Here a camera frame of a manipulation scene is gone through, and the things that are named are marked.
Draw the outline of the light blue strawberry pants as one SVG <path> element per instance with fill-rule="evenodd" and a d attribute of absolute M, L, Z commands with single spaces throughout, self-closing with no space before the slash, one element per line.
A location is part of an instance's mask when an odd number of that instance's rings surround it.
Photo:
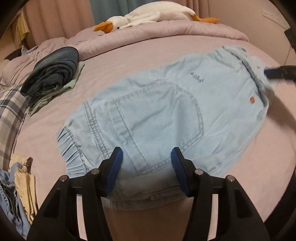
<path fill-rule="evenodd" d="M 119 80 L 83 102 L 57 133 L 67 175 L 85 175 L 120 147 L 123 162 L 105 206 L 145 210 L 184 198 L 172 149 L 208 174 L 229 170 L 273 99 L 266 68 L 244 48 L 224 46 Z"/>

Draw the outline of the cream folded cloth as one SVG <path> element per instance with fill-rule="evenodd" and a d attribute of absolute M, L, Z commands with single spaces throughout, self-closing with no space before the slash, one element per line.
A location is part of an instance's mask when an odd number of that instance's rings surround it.
<path fill-rule="evenodd" d="M 9 168 L 16 167 L 15 185 L 20 196 L 27 220 L 30 224 L 38 212 L 38 202 L 36 195 L 36 177 L 31 173 L 33 158 L 12 154 Z"/>

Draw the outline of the blue crumpled cloth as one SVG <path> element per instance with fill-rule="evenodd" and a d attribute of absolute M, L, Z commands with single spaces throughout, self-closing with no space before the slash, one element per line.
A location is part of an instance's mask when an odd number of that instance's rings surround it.
<path fill-rule="evenodd" d="M 26 237 L 31 224 L 28 221 L 15 184 L 15 172 L 21 166 L 19 162 L 16 162 L 12 165 L 10 171 L 1 169 L 1 208 L 16 231 L 21 236 Z"/>

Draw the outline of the pink bed sheet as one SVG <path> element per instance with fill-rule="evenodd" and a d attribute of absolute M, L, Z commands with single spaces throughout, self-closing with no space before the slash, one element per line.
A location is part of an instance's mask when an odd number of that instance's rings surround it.
<path fill-rule="evenodd" d="M 63 175 L 86 174 L 123 150 L 104 199 L 114 240 L 181 240 L 192 200 L 171 150 L 215 176 L 235 176 L 262 219 L 295 166 L 295 86 L 263 103 L 255 74 L 274 61 L 248 42 L 205 36 L 151 39 L 97 55 L 73 90 L 28 116 L 16 152 L 33 158 L 38 203 Z"/>

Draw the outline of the light green folded garment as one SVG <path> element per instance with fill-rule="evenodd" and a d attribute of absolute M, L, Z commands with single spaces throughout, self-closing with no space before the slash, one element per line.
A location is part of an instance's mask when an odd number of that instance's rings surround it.
<path fill-rule="evenodd" d="M 82 69 L 84 68 L 85 63 L 83 61 L 78 62 L 78 66 L 77 66 L 77 70 L 73 76 L 73 79 L 67 83 L 66 85 L 62 86 L 59 90 L 56 90 L 53 93 L 47 94 L 46 96 L 43 97 L 38 97 L 37 100 L 31 100 L 28 102 L 28 108 L 27 108 L 27 114 L 29 116 L 34 115 L 35 113 L 37 113 L 41 108 L 43 108 L 44 106 L 46 106 L 52 99 L 54 99 L 55 97 L 61 95 L 62 93 L 65 93 L 69 90 L 72 90 L 75 85 L 76 82 L 80 76 L 80 73 L 82 71 Z"/>

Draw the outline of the plaid pillow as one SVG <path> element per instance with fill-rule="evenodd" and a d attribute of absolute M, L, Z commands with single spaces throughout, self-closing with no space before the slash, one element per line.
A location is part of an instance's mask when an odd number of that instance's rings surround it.
<path fill-rule="evenodd" d="M 27 98 L 20 84 L 1 92 L 1 169 L 7 171 L 16 137 L 26 116 Z"/>

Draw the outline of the white goose plush toy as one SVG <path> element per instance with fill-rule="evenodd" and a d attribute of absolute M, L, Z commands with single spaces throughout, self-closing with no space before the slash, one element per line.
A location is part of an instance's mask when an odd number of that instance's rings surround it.
<path fill-rule="evenodd" d="M 94 32 L 110 33 L 117 30 L 138 26 L 144 23 L 154 23 L 171 20 L 197 21 L 202 23 L 219 23 L 217 18 L 200 18 L 191 8 L 171 1 L 156 1 L 144 4 L 125 16 L 112 16 L 93 29 Z"/>

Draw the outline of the dark blue folded jeans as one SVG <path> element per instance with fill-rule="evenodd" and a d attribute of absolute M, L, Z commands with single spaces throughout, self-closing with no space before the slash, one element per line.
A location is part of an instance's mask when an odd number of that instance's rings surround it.
<path fill-rule="evenodd" d="M 21 88 L 23 96 L 45 96 L 70 82 L 77 70 L 79 52 L 62 47 L 41 59 Z"/>

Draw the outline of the pink quilted duvet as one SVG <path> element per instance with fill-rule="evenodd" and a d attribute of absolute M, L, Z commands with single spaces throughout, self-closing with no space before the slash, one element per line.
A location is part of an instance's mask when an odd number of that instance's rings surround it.
<path fill-rule="evenodd" d="M 79 52 L 79 60 L 83 61 L 129 44 L 177 35 L 200 35 L 249 40 L 244 33 L 224 24 L 186 20 L 145 23 L 107 34 L 94 32 L 93 28 L 86 28 L 69 39 L 59 37 L 45 40 L 36 50 L 7 62 L 1 68 L 1 87 L 23 83 L 39 60 L 56 49 L 65 46 L 76 48 Z"/>

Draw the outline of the teal curtain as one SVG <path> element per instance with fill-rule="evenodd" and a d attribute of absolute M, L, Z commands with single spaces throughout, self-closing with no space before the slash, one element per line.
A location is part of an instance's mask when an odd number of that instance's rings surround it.
<path fill-rule="evenodd" d="M 153 0 L 90 0 L 95 24 L 106 21 L 112 16 L 125 16 L 134 9 Z"/>

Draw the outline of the yellow hanging cloth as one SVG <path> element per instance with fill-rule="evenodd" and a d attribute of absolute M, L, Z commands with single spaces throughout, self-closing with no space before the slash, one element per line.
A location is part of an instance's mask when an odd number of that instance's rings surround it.
<path fill-rule="evenodd" d="M 15 39 L 18 46 L 22 45 L 22 42 L 26 39 L 27 35 L 30 33 L 25 15 L 20 12 L 16 18 L 16 28 L 15 28 Z"/>

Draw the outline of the pink curtain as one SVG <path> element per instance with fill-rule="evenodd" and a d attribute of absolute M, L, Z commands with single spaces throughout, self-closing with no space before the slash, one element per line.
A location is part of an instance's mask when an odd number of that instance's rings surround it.
<path fill-rule="evenodd" d="M 45 40 L 70 38 L 81 30 L 95 26 L 90 0 L 28 1 L 23 7 L 30 33 L 31 48 Z"/>

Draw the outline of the white wall power strip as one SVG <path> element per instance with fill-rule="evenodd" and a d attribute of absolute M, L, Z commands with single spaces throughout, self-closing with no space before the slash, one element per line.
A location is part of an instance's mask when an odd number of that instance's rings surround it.
<path fill-rule="evenodd" d="M 278 25 L 280 25 L 281 27 L 283 27 L 284 29 L 289 29 L 290 25 L 287 23 L 287 21 L 284 18 L 278 17 L 277 15 L 263 9 L 262 10 L 262 15 L 273 21 L 274 23 L 277 23 Z"/>

